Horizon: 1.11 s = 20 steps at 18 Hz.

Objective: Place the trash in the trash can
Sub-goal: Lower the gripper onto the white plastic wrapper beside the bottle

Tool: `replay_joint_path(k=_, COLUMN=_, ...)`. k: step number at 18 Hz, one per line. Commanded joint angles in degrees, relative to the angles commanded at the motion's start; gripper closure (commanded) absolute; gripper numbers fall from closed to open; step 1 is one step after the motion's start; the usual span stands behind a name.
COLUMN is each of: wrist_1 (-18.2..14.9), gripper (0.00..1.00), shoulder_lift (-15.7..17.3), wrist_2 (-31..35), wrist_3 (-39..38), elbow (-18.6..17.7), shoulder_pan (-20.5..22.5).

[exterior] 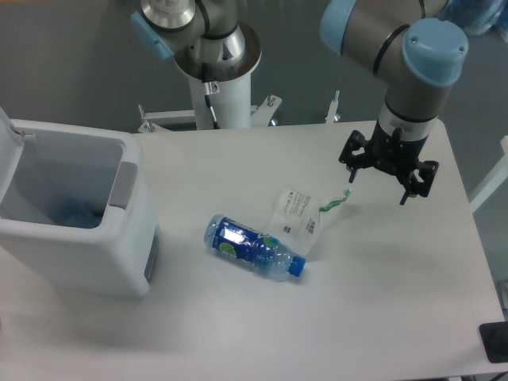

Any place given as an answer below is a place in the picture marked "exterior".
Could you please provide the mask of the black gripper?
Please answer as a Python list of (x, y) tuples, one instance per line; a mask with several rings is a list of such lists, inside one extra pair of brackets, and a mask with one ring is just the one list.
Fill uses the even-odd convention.
[(394, 176), (405, 189), (399, 202), (403, 206), (408, 198), (426, 198), (437, 174), (437, 161), (419, 160), (425, 142), (426, 138), (403, 140), (400, 128), (387, 133), (377, 121), (369, 141), (360, 131), (352, 131), (339, 156), (339, 162), (349, 171), (349, 183), (354, 182), (360, 169), (368, 167)]

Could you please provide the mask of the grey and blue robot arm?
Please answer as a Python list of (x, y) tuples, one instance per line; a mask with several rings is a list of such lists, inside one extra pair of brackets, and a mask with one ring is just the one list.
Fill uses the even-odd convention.
[[(427, 197), (439, 165), (419, 156), (460, 77), (464, 32), (437, 18), (444, 1), (332, 1), (321, 40), (387, 84), (370, 137), (351, 133), (340, 162), (351, 174), (373, 167), (394, 176), (404, 198)], [(235, 1), (143, 1), (130, 18), (144, 46), (174, 59), (190, 84), (199, 129), (252, 126), (248, 82), (261, 57), (260, 38)]]

